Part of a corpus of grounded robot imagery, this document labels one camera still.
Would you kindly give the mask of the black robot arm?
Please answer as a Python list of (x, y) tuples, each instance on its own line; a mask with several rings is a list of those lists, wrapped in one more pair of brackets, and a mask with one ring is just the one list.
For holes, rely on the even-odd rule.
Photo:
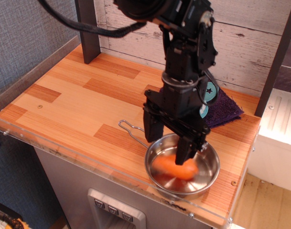
[(148, 142), (165, 127), (179, 137), (175, 163), (182, 165), (203, 150), (210, 128), (200, 116), (215, 65), (213, 10), (207, 0), (117, 0), (124, 15), (157, 24), (163, 33), (165, 70), (161, 92), (147, 90), (144, 129)]

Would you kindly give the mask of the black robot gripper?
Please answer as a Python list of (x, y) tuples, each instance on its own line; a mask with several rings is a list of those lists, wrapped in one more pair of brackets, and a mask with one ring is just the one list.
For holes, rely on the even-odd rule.
[(207, 75), (194, 75), (189, 80), (177, 80), (167, 73), (162, 75), (161, 91), (145, 91), (143, 105), (143, 124), (147, 142), (160, 139), (163, 129), (169, 128), (179, 137), (176, 165), (183, 165), (206, 146), (206, 136), (210, 133), (208, 125), (200, 119), (195, 124), (187, 124), (188, 117), (197, 119), (201, 106), (207, 105), (204, 97), (209, 78)]

